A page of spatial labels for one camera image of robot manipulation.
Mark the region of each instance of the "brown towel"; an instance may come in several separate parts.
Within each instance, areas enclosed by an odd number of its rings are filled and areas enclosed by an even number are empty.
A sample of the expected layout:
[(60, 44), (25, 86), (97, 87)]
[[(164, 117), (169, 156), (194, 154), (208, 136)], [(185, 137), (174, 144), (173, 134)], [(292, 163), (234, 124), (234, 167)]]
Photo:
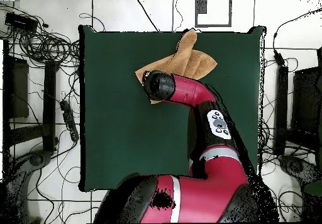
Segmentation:
[[(142, 83), (143, 73), (153, 70), (196, 80), (206, 76), (216, 67), (217, 63), (206, 53), (192, 49), (196, 41), (197, 33), (194, 29), (186, 32), (179, 40), (177, 50), (173, 55), (148, 64), (135, 72), (140, 83)], [(159, 101), (151, 101), (151, 103), (156, 104)]]

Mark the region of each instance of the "green mat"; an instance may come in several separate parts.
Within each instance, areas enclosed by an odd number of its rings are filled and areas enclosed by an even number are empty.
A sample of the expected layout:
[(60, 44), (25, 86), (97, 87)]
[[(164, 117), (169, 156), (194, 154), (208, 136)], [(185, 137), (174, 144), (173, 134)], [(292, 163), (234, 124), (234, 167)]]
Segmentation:
[[(182, 33), (95, 33), (88, 26), (79, 31), (81, 60), (84, 57), (80, 82), (85, 82), (80, 189), (112, 189), (134, 172), (188, 175), (188, 109), (151, 105), (135, 75), (139, 68), (173, 54)], [(263, 31), (256, 27), (248, 33), (198, 33), (194, 46), (218, 63), (201, 81), (221, 94), (255, 170)]]

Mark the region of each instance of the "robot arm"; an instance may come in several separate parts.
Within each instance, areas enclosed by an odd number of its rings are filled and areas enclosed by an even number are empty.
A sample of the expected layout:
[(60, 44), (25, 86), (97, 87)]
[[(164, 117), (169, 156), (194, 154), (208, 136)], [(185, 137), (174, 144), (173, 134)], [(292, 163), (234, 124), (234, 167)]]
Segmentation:
[(190, 109), (190, 176), (128, 179), (106, 195), (94, 222), (256, 221), (257, 205), (212, 93), (198, 81), (157, 70), (144, 73), (142, 81), (149, 99)]

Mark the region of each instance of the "floor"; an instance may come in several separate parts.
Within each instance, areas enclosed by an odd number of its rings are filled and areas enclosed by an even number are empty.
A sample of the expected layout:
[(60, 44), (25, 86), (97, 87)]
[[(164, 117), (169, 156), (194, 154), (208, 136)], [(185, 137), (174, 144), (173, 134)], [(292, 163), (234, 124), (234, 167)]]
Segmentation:
[[(140, 0), (147, 13), (151, 17), (156, 28), (160, 31), (182, 31), (195, 25), (195, 0)], [(231, 27), (217, 26), (199, 28), (201, 31), (237, 31), (247, 32), (252, 26), (267, 27), (265, 36), (265, 58), (273, 60), (272, 41), (277, 27), (309, 10), (321, 7), (322, 0), (232, 0)], [(137, 0), (16, 0), (3, 2), (8, 6), (27, 12), (28, 14), (41, 17), (48, 24), (47, 31), (61, 33), (67, 36), (71, 42), (79, 39), (77, 27), (79, 25), (92, 25), (97, 31), (155, 31), (149, 22)], [(200, 15), (198, 24), (222, 25), (227, 22), (228, 0), (208, 0), (207, 15)], [(4, 16), (6, 12), (0, 10), (0, 30), (5, 29)], [(298, 69), (316, 66), (316, 49), (321, 47), (318, 37), (322, 36), (322, 15), (317, 13), (298, 21), (284, 25), (275, 41), (275, 47), (286, 58), (296, 58)], [(14, 52), (18, 56), (21, 53), (18, 45), (14, 46)], [(29, 98), (28, 102), (33, 108), (36, 117), (42, 122), (42, 100), (37, 92), (42, 95), (43, 70), (35, 68), (36, 63), (28, 60), (29, 73)], [(265, 69), (265, 98), (264, 105), (275, 98), (275, 72), (277, 65), (268, 62)], [(289, 59), (290, 70), (296, 68), (296, 61)], [(69, 75), (75, 71), (74, 67), (64, 68), (57, 72), (57, 96), (58, 100), (64, 98), (70, 91)], [(289, 82), (292, 81), (293, 73), (289, 74)], [(289, 95), (289, 107), (291, 106), (292, 94)], [(74, 110), (75, 122), (79, 123), (79, 97), (74, 96), (71, 100)], [(268, 105), (264, 108), (264, 120), (270, 128), (273, 127), (274, 109)], [(57, 127), (56, 135), (60, 136), (59, 152), (68, 150), (72, 146), (69, 133), (65, 130), (62, 112), (57, 103)], [(30, 113), (28, 118), (15, 119), (12, 128), (19, 128), (29, 124), (35, 124), (35, 119)], [(21, 143), (11, 148), (11, 154), (22, 155), (31, 150), (41, 139)], [(312, 156), (308, 156), (310, 162), (314, 162)], [(285, 175), (275, 162), (267, 162), (263, 166), (262, 174), (265, 183), (276, 195), (284, 191), (293, 190), (299, 192), (298, 183)], [(39, 190), (53, 200), (53, 212), (47, 219), (47, 223), (91, 223), (106, 191), (93, 191), (82, 193), (78, 189), (80, 178), (80, 145), (78, 144), (69, 153), (63, 154), (43, 169), (40, 179)], [(35, 190), (36, 181), (40, 173), (35, 172), (29, 185), (28, 204), (33, 216), (41, 216), (42, 222), (52, 210), (51, 202), (41, 197)], [(297, 221), (297, 210), (301, 210), (301, 199), (295, 194), (285, 194), (281, 198), (283, 217), (287, 221)]]

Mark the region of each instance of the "button panel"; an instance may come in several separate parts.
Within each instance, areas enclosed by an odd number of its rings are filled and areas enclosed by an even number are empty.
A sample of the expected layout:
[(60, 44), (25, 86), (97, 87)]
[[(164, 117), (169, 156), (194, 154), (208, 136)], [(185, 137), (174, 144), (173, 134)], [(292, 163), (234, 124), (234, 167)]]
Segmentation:
[(231, 139), (227, 123), (224, 120), (224, 117), (220, 111), (211, 110), (210, 112), (208, 112), (207, 118), (213, 135), (216, 135), (226, 140)]

